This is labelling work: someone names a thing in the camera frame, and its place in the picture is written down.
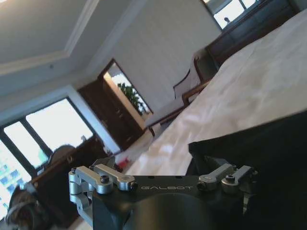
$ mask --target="doorway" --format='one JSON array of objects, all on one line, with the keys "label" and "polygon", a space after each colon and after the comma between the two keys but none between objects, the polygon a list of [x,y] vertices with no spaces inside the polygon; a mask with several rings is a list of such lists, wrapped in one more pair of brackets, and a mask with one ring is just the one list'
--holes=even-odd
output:
[{"label": "doorway", "polygon": [[105,68],[104,73],[107,72],[109,73],[113,83],[123,92],[143,120],[146,120],[150,115],[152,115],[152,111],[148,104],[114,59],[112,59]]}]

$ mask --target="floor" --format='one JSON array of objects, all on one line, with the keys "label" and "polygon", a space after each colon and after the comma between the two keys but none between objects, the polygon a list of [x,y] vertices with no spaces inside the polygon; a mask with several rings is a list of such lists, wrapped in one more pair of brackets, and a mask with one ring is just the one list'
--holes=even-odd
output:
[{"label": "floor", "polygon": [[164,123],[163,125],[157,124],[153,126],[153,130],[155,133],[155,136],[153,137],[150,131],[146,131],[143,136],[141,136],[136,142],[133,143],[133,145],[128,148],[125,152],[119,154],[116,156],[116,163],[120,163],[121,161],[124,161],[125,159],[128,159],[129,163],[127,167],[124,169],[123,173],[125,173],[128,168],[133,164],[135,160],[138,159],[138,157],[143,153],[146,152],[149,148],[149,146],[161,136],[161,134],[166,130],[166,128],[172,123],[172,121],[169,121],[167,123]]}]

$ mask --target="black cloth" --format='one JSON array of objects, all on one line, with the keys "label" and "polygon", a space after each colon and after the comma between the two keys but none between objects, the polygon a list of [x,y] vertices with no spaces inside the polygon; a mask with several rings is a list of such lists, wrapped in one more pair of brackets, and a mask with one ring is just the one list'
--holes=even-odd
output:
[{"label": "black cloth", "polygon": [[205,156],[259,172],[243,229],[307,229],[307,112],[189,144],[188,174],[211,172]]}]

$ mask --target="green plant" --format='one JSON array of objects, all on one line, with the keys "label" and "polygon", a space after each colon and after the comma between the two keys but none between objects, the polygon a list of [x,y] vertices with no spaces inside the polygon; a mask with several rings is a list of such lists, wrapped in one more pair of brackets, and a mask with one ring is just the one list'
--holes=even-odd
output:
[{"label": "green plant", "polygon": [[119,83],[117,86],[120,90],[125,94],[128,100],[131,102],[136,111],[138,111],[139,115],[143,115],[145,109],[142,102],[139,101],[139,96],[136,90],[132,86],[126,86],[125,83]]}]

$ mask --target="ceiling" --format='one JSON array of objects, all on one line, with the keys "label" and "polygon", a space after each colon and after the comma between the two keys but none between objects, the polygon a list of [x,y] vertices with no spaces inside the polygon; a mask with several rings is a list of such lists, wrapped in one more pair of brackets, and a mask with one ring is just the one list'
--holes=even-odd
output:
[{"label": "ceiling", "polygon": [[86,68],[132,2],[0,3],[0,96]]}]

